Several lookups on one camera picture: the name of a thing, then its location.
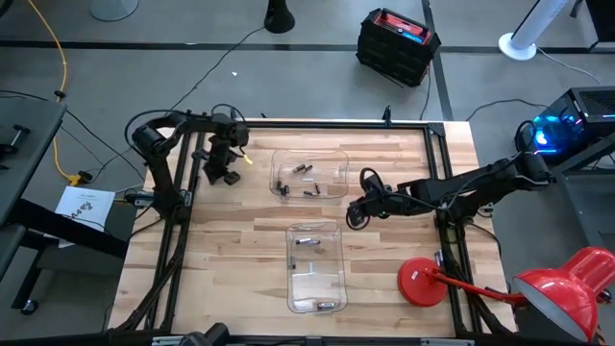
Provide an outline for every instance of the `clear plastic container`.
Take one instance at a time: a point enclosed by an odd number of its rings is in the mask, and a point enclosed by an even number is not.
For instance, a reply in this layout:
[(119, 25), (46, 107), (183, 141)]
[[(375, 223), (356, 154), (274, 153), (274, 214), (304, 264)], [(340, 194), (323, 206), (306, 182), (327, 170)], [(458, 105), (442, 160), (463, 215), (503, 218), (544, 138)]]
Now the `clear plastic container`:
[[(279, 190), (285, 186), (287, 193)], [(271, 160), (269, 188), (283, 200), (342, 198), (348, 193), (348, 155), (343, 151), (278, 149)]]
[(342, 232), (336, 223), (294, 224), (286, 230), (288, 308), (334, 312), (348, 303)]

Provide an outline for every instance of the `concrete floor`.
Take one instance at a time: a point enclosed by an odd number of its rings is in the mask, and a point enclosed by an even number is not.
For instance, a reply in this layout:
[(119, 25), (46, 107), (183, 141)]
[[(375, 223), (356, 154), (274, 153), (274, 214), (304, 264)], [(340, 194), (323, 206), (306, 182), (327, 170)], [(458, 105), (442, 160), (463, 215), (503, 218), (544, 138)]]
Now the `concrete floor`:
[[(103, 23), (89, 16), (87, 1), (38, 3), (61, 40), (166, 43), (236, 43), (262, 25), (261, 15), (266, 7), (265, 0), (147, 0), (141, 1), (130, 17)], [(515, 29), (533, 0), (430, 3), (443, 48), (495, 48), (499, 35)], [(249, 49), (232, 52), (181, 108), (206, 111), (214, 103), (226, 102), (236, 105), (246, 116), (265, 113), (269, 117), (376, 119), (390, 104), (394, 118), (418, 118), (427, 97), (427, 81), (417, 88), (401, 89), (359, 65), (352, 45), (357, 42), (360, 21), (375, 8), (387, 7), (424, 21), (420, 0), (288, 0), (288, 6), (297, 19), (293, 31), (283, 35), (266, 31), (254, 34), (244, 46)], [(568, 12), (562, 12), (540, 38), (541, 46), (589, 46), (586, 28), (570, 18)], [(0, 39), (49, 40), (49, 36), (27, 3), (18, 1), (0, 19)], [(266, 43), (317, 46), (304, 51), (279, 51), (259, 45)], [(68, 49), (66, 54), (69, 80), (65, 103), (97, 135), (123, 151), (123, 129), (130, 116), (173, 105), (223, 52), (206, 46), (195, 51)], [(556, 57), (592, 72), (603, 85), (615, 84), (614, 55)], [(431, 73), (425, 118), (432, 120), (464, 120), (477, 106), (500, 99), (518, 97), (550, 104), (569, 87), (595, 84), (591, 78), (541, 56), (530, 62), (514, 62), (496, 53), (442, 53)], [(54, 49), (0, 48), (0, 76), (0, 89), (51, 98), (53, 90), (59, 87), (62, 66)], [(472, 131), (480, 163), (513, 154), (512, 136), (517, 125), (539, 111), (523, 104), (503, 104), (478, 113), (472, 120)], [(72, 119), (66, 118), (64, 127), (101, 160), (113, 156)], [(59, 145), (65, 170), (74, 172), (99, 166), (65, 133), (60, 132)], [(139, 163), (135, 155), (127, 157)], [(130, 166), (117, 160), (91, 187), (118, 190), (139, 181)], [(26, 197), (52, 209), (64, 186), (47, 153)], [(504, 272), (509, 279), (529, 268), (558, 266), (585, 245), (575, 222), (558, 218), (569, 212), (567, 208), (556, 189), (518, 192), (497, 206), (493, 221), (502, 242)], [(124, 213), (114, 222), (130, 227), (131, 217), (133, 214)], [(41, 308), (35, 315), (25, 317), (8, 306), (31, 258), (32, 254), (20, 251), (0, 285), (0, 338), (100, 331), (121, 263), (98, 258), (91, 268), (82, 268), (82, 272), (88, 273), (44, 271), (35, 291)], [(603, 326), (613, 325), (613, 308), (602, 311), (601, 318)], [(567, 335), (536, 312), (519, 315), (518, 323), (525, 335), (567, 339)], [(605, 335), (615, 342), (614, 331), (607, 329)]]

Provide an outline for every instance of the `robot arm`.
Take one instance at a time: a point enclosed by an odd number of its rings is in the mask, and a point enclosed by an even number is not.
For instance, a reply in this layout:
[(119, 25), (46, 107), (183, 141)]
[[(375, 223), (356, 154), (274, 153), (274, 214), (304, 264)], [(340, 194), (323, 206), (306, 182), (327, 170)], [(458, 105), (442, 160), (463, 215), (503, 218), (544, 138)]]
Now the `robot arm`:
[[(175, 128), (170, 137), (163, 136), (158, 129)], [(250, 130), (243, 123), (237, 123), (226, 114), (196, 115), (188, 112), (172, 112), (152, 119), (133, 132), (133, 141), (138, 153), (145, 159), (154, 178), (152, 207), (165, 220), (180, 223), (187, 217), (186, 196), (174, 187), (166, 158), (183, 135), (190, 133), (212, 133), (209, 151), (201, 149), (193, 157), (205, 161), (203, 169), (210, 184), (224, 178), (229, 185), (240, 177), (228, 171), (228, 165), (240, 157), (231, 147), (248, 144)]]
[[(367, 178), (367, 172), (373, 174)], [(353, 230), (367, 226), (372, 216), (411, 216), (443, 210), (449, 222), (462, 222), (476, 215), (479, 208), (497, 203), (516, 190), (534, 191), (554, 182), (554, 177), (540, 156), (518, 153), (482, 168), (452, 178), (420, 179), (397, 185), (393, 191), (384, 185), (371, 168), (364, 168), (359, 181), (365, 195), (352, 202), (346, 212), (346, 223)]]

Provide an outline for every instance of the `red lamp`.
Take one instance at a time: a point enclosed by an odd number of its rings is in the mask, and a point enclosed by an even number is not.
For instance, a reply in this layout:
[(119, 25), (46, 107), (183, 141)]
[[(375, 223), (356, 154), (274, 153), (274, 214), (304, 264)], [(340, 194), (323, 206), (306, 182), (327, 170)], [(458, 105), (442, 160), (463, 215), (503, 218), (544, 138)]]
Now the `red lamp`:
[(441, 302), (447, 284), (489, 298), (523, 305), (532, 303), (568, 334), (591, 341), (598, 327), (602, 292), (615, 281), (615, 256), (599, 247), (578, 251), (559, 269), (533, 269), (513, 278), (521, 294), (502, 294), (446, 276), (431, 259), (406, 261), (398, 273), (400, 292), (411, 304), (431, 307)]

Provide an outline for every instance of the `wooden table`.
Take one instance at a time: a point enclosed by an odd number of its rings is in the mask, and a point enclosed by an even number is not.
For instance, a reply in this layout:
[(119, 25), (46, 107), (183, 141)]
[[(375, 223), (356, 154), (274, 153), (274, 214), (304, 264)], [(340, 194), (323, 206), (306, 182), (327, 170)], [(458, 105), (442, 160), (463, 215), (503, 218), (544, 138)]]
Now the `wooden table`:
[[(445, 128), (454, 174), (477, 168), (469, 123), (448, 122)], [(341, 204), (281, 203), (269, 191), (272, 153), (279, 148), (307, 147), (343, 150), (348, 154), (351, 185)], [(178, 151), (179, 146), (169, 157), (171, 167), (176, 165)], [(244, 161), (233, 164), (232, 169), (242, 176), (239, 183), (227, 186), (219, 182), (211, 186), (204, 179), (199, 186), (188, 233), (174, 333), (204, 332), (213, 323), (223, 322), (232, 334), (455, 335), (448, 296), (435, 307), (416, 308), (397, 290), (397, 271), (405, 260), (419, 256), (433, 258), (433, 253), (440, 248), (433, 214), (372, 219), (360, 232), (348, 229), (344, 220), (348, 204), (362, 194), (357, 183), (361, 168), (376, 169), (384, 182), (391, 185), (429, 176), (421, 132), (254, 129), (246, 151), (254, 165)], [(152, 185), (148, 175), (145, 186)], [(156, 217), (154, 211), (148, 212), (136, 221), (135, 228), (151, 223)], [(284, 231), (291, 224), (311, 220), (332, 220), (343, 230), (348, 306), (332, 314), (297, 314), (286, 305)], [(476, 221), (492, 230), (490, 221), (479, 217)], [(110, 327), (123, 322), (152, 285), (162, 228), (159, 224), (133, 238)], [(466, 231), (475, 283), (505, 291), (496, 243), (472, 227)], [(470, 328), (465, 294), (460, 292), (459, 296), (464, 322)], [(164, 292), (161, 297), (159, 322), (166, 301)], [(506, 327), (516, 330), (508, 305), (485, 301)]]

